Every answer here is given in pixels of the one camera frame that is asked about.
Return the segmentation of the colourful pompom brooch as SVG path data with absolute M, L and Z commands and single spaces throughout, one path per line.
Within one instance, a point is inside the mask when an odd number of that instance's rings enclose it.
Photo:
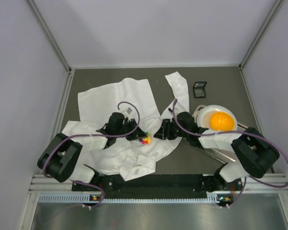
M 151 139 L 151 136 L 148 134 L 145 138 L 139 139 L 139 141 L 141 144 L 147 145 L 151 143 L 152 139 Z

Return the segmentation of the white shirt garment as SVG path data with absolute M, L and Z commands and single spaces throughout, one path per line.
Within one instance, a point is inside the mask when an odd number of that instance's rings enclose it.
M 188 84 L 178 72 L 166 76 L 177 104 L 157 109 L 147 79 L 125 78 L 78 94 L 79 121 L 68 121 L 63 134 L 82 145 L 70 180 L 88 183 L 96 173 L 130 181 L 156 171 L 181 138 L 155 138 L 170 108 L 189 111 Z

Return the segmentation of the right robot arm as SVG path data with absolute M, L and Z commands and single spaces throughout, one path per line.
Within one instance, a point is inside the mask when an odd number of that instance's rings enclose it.
M 212 180 L 220 188 L 243 177 L 262 178 L 280 157 L 279 152 L 253 127 L 245 131 L 218 132 L 198 126 L 188 112 L 164 119 L 154 137 L 160 140 L 183 138 L 200 149 L 234 153 L 237 159 L 223 164 L 214 173 Z

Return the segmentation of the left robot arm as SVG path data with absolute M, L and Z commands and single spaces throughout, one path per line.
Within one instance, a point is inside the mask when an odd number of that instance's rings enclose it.
M 91 147 L 98 150 L 107 149 L 115 144 L 116 139 L 126 138 L 128 141 L 143 140 L 148 134 L 139 127 L 139 122 L 128 117 L 128 112 L 114 112 L 108 122 L 96 133 L 75 134 L 70 137 L 58 133 L 38 160 L 38 167 L 46 177 L 53 177 L 64 182 L 75 171 L 80 152 L 84 148 L 73 138 L 91 138 Z

